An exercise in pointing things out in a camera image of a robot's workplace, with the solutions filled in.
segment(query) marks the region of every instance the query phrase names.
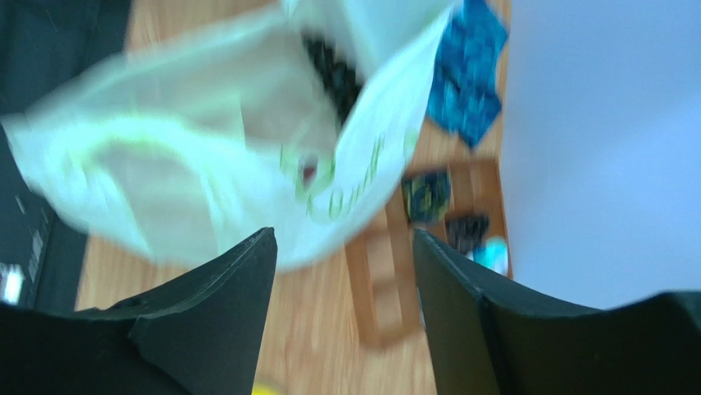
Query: yellow object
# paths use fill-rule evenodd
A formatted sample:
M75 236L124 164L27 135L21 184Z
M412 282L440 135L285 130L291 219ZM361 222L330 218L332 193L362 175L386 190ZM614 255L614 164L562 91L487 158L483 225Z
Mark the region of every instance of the yellow object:
M268 387L260 383L255 383L253 385L253 392L251 395L282 395L282 392L274 389L273 387Z

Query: plastic bag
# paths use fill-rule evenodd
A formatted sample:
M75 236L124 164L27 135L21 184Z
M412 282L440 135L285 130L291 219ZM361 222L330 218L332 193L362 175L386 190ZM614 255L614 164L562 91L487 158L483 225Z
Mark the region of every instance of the plastic bag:
M398 185L457 4L286 1L111 58L2 125L27 184L78 229L196 267L271 226L278 269L293 269ZM340 134L305 31L364 77Z

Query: wooden floor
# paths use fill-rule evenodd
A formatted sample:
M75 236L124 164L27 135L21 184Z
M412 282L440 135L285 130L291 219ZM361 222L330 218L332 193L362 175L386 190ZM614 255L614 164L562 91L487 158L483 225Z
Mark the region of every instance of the wooden floor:
M136 0L128 46L138 49L212 21L260 6L265 0ZM508 23L508 1L494 0L494 9ZM498 72L505 88L507 54ZM501 119L484 140L478 156L497 156ZM427 123L410 171L440 167L469 158L456 137ZM182 273L180 267L155 267L100 238L92 237L77 309L107 308L158 286ZM377 352L360 347L341 251L319 264L276 276L272 291L258 375L280 384L290 395L434 395L433 370L425 334Z

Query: white wall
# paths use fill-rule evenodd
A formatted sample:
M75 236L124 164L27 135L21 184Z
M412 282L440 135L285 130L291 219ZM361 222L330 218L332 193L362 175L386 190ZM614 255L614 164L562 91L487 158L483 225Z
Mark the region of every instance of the white wall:
M517 281L701 290L701 1L513 0L505 117Z

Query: wooden shelf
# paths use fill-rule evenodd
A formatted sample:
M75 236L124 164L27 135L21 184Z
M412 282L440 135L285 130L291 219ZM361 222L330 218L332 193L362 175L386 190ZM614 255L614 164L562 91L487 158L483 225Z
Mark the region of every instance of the wooden shelf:
M499 161L503 125L500 114L480 145L474 151L470 151L457 134L447 133L427 118L421 128L419 143L416 144L414 158L406 169L405 176L411 177L431 170L441 170L453 164L472 160L496 159Z
M485 214L490 218L486 237L508 241L497 160L457 162L448 172L451 199L443 221L409 224L400 187L365 232L346 246L355 317L366 346L384 348L420 328L412 228L427 229L447 243L445 221ZM512 278L510 265L508 277Z

